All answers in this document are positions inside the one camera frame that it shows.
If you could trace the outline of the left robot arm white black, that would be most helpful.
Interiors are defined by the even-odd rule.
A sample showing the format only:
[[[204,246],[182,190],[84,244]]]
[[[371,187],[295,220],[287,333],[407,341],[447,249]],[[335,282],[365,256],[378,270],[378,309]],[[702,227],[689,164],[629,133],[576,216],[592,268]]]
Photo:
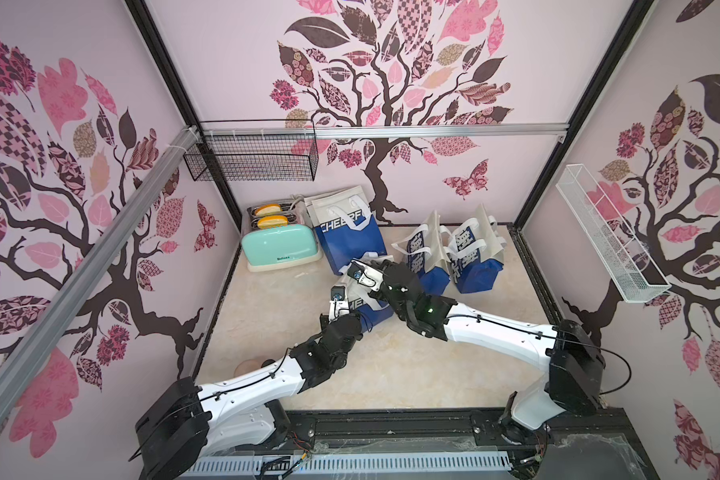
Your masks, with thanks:
[[[363,319],[348,313],[325,324],[272,364],[217,383],[173,382],[137,421],[142,479],[176,479],[198,459],[239,447],[277,445],[290,430],[280,405],[346,366]]]

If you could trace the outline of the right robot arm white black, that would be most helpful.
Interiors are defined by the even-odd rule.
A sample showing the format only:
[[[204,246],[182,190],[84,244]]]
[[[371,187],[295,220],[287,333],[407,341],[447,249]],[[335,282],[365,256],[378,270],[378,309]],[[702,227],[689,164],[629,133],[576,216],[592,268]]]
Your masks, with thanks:
[[[532,324],[476,310],[424,290],[406,265],[371,263],[372,296],[387,303],[413,332],[425,338],[467,343],[521,360],[541,377],[509,396],[498,420],[502,436],[518,444],[560,414],[587,417],[603,408],[606,350],[578,323]]]

